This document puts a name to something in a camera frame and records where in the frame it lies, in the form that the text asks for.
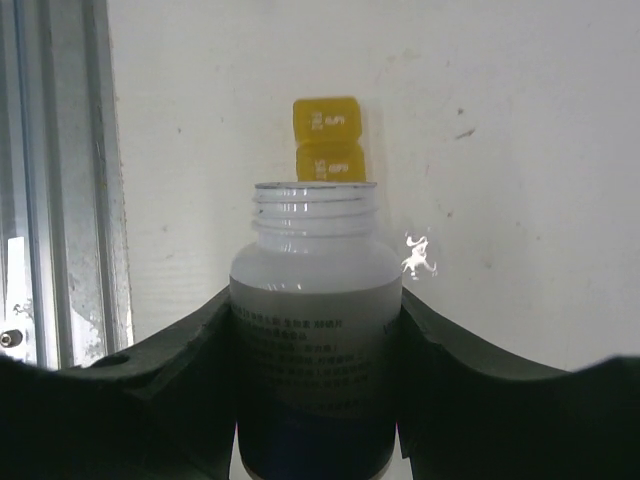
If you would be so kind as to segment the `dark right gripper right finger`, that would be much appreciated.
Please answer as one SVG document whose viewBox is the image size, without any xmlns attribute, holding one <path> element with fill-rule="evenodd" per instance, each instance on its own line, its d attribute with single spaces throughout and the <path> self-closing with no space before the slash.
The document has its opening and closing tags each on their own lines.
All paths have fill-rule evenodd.
<svg viewBox="0 0 640 480">
<path fill-rule="evenodd" d="M 519 357 L 405 292 L 395 393 L 417 479 L 635 479 L 639 361 L 567 372 Z"/>
</svg>

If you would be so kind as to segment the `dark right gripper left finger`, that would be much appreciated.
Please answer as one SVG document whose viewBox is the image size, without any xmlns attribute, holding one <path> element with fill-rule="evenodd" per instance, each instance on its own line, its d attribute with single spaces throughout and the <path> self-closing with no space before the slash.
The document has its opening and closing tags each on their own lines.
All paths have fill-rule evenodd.
<svg viewBox="0 0 640 480">
<path fill-rule="evenodd" d="M 1 360 L 5 479 L 226 479 L 235 435 L 227 291 L 88 367 Z"/>
</svg>

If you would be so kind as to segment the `white pill bottle blue label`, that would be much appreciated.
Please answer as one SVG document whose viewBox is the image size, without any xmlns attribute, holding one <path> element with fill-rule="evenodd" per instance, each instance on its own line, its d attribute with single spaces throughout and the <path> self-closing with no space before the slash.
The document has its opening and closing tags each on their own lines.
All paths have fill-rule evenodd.
<svg viewBox="0 0 640 480">
<path fill-rule="evenodd" d="M 377 479 L 395 443 L 402 276 L 376 187 L 262 183 L 253 202 L 256 239 L 229 275 L 241 460 L 254 479 Z"/>
</svg>

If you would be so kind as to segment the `weekly pill organizer strip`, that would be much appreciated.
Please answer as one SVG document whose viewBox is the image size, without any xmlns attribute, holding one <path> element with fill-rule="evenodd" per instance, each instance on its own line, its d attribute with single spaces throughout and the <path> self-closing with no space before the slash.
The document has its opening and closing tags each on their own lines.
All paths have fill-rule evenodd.
<svg viewBox="0 0 640 480">
<path fill-rule="evenodd" d="M 293 103 L 296 174 L 300 182 L 364 182 L 361 109 L 350 96 Z"/>
</svg>

